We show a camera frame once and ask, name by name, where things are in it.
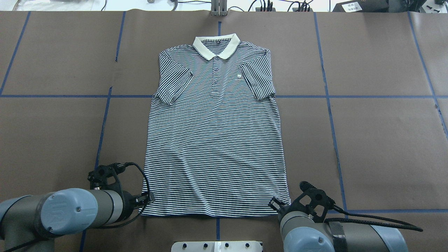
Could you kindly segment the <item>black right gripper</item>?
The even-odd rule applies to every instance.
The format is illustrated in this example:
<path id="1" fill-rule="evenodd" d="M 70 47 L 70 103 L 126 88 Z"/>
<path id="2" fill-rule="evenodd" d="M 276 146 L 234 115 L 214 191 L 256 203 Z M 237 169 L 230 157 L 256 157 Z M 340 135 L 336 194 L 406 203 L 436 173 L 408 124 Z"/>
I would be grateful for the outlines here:
<path id="1" fill-rule="evenodd" d="M 278 222 L 286 222 L 288 219 L 298 216 L 298 217 L 306 217 L 312 221 L 315 214 L 315 210 L 310 207 L 309 205 L 303 205 L 299 201 L 294 201 L 292 204 L 286 204 L 285 202 L 281 201 L 280 199 L 273 197 L 269 203 L 268 206 L 278 212 Z"/>

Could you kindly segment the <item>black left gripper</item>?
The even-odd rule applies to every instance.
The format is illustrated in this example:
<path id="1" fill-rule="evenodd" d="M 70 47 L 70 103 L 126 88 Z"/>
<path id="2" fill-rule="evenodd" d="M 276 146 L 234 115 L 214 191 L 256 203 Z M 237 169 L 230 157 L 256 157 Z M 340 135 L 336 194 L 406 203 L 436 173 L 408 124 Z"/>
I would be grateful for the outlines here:
<path id="1" fill-rule="evenodd" d="M 139 209 L 152 204 L 155 201 L 153 193 L 142 193 L 132 195 L 128 191 L 123 192 L 123 207 L 121 213 L 121 219 L 128 219 L 135 209 Z"/>

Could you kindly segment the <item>right grey silver robot arm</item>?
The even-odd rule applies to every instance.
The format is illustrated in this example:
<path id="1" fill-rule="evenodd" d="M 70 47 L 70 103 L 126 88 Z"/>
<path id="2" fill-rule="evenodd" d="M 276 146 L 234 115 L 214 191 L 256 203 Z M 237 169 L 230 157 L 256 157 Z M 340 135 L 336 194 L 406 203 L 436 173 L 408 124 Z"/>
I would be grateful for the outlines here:
<path id="1" fill-rule="evenodd" d="M 269 206 L 277 211 L 285 252 L 408 252 L 397 228 L 333 221 L 318 223 L 305 211 L 288 209 L 272 198 Z"/>

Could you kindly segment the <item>left grey silver robot arm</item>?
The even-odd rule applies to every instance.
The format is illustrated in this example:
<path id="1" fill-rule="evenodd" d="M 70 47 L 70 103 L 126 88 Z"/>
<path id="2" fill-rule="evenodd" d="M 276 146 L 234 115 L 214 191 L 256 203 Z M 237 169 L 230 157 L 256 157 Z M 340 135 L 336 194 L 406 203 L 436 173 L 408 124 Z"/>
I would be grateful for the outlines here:
<path id="1" fill-rule="evenodd" d="M 87 229 L 114 229 L 134 221 L 154 194 L 69 188 L 1 202 L 1 240 L 6 252 L 53 252 L 56 238 Z"/>

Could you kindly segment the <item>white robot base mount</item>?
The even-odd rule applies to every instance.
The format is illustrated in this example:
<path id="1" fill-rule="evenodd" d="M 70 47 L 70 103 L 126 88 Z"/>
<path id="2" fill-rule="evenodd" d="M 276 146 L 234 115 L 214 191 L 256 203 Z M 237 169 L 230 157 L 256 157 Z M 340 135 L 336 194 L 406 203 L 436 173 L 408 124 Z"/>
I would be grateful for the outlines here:
<path id="1" fill-rule="evenodd" d="M 171 252 L 263 252 L 262 242 L 240 241 L 183 241 L 174 242 Z"/>

